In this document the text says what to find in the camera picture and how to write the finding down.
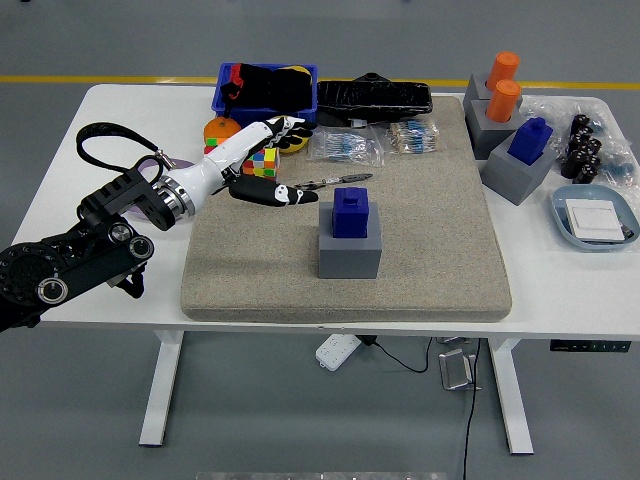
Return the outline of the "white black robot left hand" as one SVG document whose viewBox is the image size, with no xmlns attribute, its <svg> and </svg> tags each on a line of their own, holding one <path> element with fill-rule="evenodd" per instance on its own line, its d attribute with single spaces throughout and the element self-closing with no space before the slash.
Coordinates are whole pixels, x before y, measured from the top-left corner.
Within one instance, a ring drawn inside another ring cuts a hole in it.
<svg viewBox="0 0 640 480">
<path fill-rule="evenodd" d="M 310 137 L 315 127 L 310 121 L 292 116 L 253 122 L 199 163 L 169 171 L 159 181 L 158 191 L 166 195 L 165 202 L 176 217 L 195 215 L 210 196 L 224 189 L 235 199 L 270 207 L 314 203 L 319 200 L 316 193 L 246 175 L 242 165 L 263 148 L 289 146 Z"/>
</svg>

